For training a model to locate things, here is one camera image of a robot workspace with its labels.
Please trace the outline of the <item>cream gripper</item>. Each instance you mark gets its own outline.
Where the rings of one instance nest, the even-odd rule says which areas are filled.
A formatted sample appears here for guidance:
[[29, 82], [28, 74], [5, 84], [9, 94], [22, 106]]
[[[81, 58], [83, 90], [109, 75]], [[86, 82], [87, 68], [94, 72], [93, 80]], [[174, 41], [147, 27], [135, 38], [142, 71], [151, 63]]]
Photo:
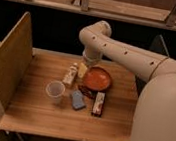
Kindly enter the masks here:
[[82, 78], [88, 68], [86, 66], [94, 66], [101, 60], [99, 54], [88, 53], [87, 51], [82, 52], [84, 63], [79, 64], [78, 77]]

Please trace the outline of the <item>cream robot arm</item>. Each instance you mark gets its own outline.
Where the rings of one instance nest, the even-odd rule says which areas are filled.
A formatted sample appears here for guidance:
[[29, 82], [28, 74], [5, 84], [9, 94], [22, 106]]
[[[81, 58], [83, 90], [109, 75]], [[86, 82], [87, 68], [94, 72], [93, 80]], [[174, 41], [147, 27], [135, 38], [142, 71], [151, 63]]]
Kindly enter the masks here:
[[107, 21], [99, 21], [81, 29], [79, 40], [88, 65], [106, 56], [145, 82], [130, 141], [176, 141], [176, 60], [113, 40], [111, 30]]

